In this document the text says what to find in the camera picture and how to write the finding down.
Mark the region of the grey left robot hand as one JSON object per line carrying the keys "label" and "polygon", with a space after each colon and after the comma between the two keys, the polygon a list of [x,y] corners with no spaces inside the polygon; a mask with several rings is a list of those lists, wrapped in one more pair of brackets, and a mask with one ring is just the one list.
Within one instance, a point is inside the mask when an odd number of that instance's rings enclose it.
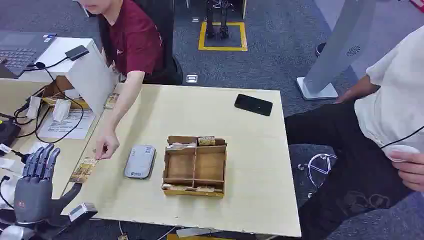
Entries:
{"label": "grey left robot hand", "polygon": [[18,224],[29,225],[58,218],[81,191],[82,184],[75,183],[59,199],[52,198],[54,169],[60,152],[60,148],[50,143],[27,158],[14,192],[13,207]]}

